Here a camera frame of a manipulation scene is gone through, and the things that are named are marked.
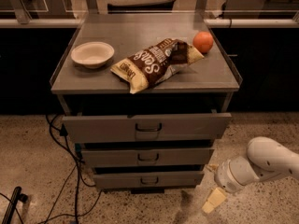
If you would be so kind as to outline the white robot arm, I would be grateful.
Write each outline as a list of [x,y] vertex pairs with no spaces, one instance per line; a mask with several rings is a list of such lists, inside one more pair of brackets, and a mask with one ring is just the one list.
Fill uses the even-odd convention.
[[291,176],[299,179],[299,155],[268,137],[251,139],[243,155],[219,164],[214,173],[218,185],[206,198],[202,210],[209,214],[222,204],[229,193],[245,186]]

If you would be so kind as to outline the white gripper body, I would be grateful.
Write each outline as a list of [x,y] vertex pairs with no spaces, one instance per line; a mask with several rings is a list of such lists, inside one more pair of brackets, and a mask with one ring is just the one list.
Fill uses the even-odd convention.
[[237,156],[218,166],[214,180],[227,192],[235,193],[246,185],[257,182],[259,177],[246,156]]

